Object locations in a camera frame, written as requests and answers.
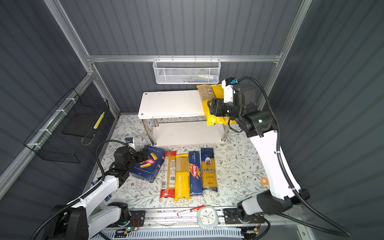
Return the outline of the blue rigatoni pasta box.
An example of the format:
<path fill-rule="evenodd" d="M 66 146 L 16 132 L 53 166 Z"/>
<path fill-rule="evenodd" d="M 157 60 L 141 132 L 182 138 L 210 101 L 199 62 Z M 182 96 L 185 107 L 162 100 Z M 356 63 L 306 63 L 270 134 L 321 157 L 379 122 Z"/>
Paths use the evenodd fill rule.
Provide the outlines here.
<path fill-rule="evenodd" d="M 130 170 L 130 175 L 153 183 L 164 163 L 166 151 L 147 145 L 140 154 L 141 159 Z"/>

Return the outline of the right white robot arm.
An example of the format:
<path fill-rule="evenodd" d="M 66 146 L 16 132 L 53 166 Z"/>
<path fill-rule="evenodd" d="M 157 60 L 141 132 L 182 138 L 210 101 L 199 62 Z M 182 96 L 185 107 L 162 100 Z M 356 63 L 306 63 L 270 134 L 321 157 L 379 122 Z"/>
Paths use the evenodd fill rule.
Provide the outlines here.
<path fill-rule="evenodd" d="M 245 80 L 256 84 L 261 90 L 268 107 L 266 111 L 258 110 L 256 103 L 246 103 L 248 89 L 241 85 L 241 82 Z M 235 121 L 239 125 L 258 151 L 269 181 L 267 191 L 239 202 L 235 212 L 224 209 L 223 214 L 226 220 L 230 223 L 239 221 L 242 224 L 248 224 L 252 219 L 257 219 L 259 224 L 262 222 L 267 224 L 267 228 L 260 234 L 254 230 L 244 229 L 243 236 L 247 240 L 259 240 L 268 233 L 271 223 L 265 218 L 265 215 L 277 215 L 326 234 L 350 237 L 351 233 L 348 230 L 320 213 L 307 202 L 310 193 L 300 187 L 290 170 L 281 148 L 281 127 L 262 85 L 252 77 L 227 78 L 222 81 L 221 85 L 224 97 L 208 101 L 207 106 L 210 113 L 215 117 L 227 117 L 229 121 Z M 285 213 L 297 204 L 304 205 L 333 228 L 327 229 L 316 226 Z"/>

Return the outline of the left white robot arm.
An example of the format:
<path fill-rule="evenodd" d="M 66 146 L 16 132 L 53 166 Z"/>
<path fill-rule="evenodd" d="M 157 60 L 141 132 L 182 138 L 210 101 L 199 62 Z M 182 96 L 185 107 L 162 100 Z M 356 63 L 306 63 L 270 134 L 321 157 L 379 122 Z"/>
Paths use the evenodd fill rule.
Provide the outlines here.
<path fill-rule="evenodd" d="M 124 203 L 112 202 L 105 210 L 94 212 L 106 197 L 125 183 L 135 164 L 147 160 L 148 149 L 136 151 L 123 142 L 114 157 L 115 161 L 108 171 L 97 158 L 102 174 L 98 182 L 68 204 L 55 206 L 52 215 L 35 230 L 31 239 L 35 240 L 43 232 L 45 240 L 89 240 L 102 235 L 102 230 L 113 224 L 121 227 L 138 224 L 139 221 L 133 219 L 128 205 Z"/>

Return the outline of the blue yellow spaghetti bag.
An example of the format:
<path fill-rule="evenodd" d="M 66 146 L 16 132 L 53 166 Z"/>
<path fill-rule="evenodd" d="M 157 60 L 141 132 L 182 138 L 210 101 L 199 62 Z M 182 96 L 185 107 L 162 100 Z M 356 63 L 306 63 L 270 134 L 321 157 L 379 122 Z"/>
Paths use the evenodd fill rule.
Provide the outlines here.
<path fill-rule="evenodd" d="M 218 192 L 213 148 L 201 148 L 203 190 Z"/>

